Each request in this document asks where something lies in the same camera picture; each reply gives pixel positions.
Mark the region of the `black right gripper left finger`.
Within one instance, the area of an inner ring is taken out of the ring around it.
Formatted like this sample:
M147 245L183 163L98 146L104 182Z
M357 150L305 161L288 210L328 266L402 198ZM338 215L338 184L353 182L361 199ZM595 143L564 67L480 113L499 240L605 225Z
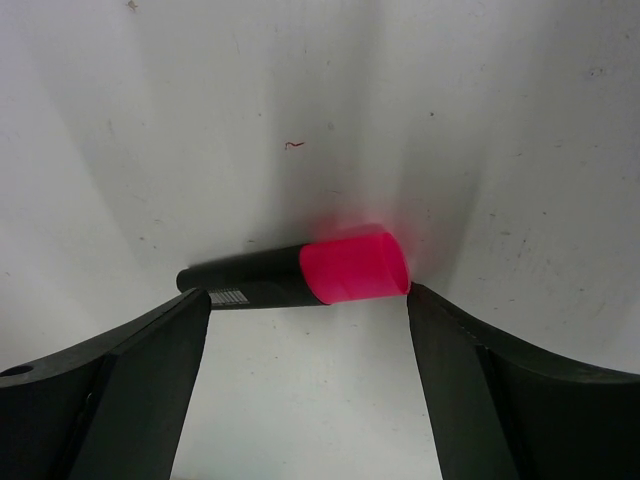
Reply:
M4 479L168 479L211 302L191 290L1 373Z

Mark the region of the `pink cap black highlighter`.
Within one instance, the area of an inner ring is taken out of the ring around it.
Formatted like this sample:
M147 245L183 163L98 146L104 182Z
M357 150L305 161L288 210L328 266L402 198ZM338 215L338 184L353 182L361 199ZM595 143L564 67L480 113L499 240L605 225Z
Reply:
M411 280L400 244L379 231L195 265L178 273L176 285L206 291L214 310L240 310L401 296Z

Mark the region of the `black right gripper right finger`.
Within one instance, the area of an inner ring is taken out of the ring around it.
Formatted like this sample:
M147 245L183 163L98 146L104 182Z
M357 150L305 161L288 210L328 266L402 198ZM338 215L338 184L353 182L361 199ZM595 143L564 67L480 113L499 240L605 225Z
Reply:
M539 348L420 284L407 307L443 478L638 478L638 375Z

